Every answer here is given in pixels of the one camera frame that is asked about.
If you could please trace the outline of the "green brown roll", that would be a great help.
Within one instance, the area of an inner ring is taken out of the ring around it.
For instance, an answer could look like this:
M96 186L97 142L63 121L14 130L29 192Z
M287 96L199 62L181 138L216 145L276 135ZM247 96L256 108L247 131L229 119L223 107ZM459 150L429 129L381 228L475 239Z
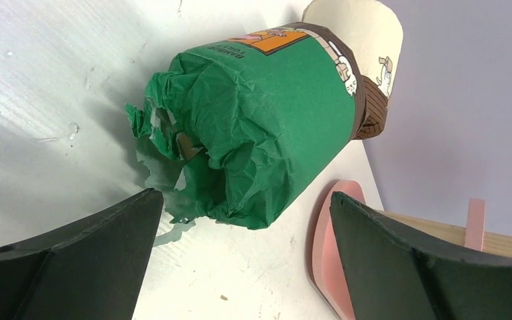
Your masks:
M352 140L385 128L397 53L305 22L182 51L125 111L174 229L258 230Z

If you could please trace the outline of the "pink three-tier shelf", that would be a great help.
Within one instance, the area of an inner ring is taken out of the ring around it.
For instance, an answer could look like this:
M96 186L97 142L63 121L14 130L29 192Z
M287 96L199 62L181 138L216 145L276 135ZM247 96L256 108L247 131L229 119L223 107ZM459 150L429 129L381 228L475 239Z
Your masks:
M317 288L340 318L358 319L354 314L331 220L331 197L335 192L342 192L366 205L363 191L357 182L338 181L333 185L317 216L311 247L311 275ZM468 249L512 258L512 237L485 231L485 202L481 199L470 200L464 227L379 213L438 239Z

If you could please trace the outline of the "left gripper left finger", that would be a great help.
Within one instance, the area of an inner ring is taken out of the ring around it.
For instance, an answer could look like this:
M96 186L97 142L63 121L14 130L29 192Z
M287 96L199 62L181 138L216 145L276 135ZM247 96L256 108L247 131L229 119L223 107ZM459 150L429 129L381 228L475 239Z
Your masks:
M0 247L0 319L131 319L162 208L146 189Z

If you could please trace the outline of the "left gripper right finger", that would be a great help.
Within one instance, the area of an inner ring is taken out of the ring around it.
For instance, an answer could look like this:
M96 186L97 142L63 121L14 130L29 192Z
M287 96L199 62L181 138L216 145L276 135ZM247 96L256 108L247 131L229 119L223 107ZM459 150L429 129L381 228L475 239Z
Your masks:
M512 319L512 258L468 249L335 192L331 220L358 319Z

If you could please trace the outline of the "beige brown paper roll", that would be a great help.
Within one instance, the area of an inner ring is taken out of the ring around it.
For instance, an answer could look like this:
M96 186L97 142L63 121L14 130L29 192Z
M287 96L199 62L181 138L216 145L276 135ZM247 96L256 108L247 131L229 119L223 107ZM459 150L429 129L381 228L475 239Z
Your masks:
M303 21L338 36L353 51L360 73L391 96L403 28L389 7L375 0L314 0L304 10Z

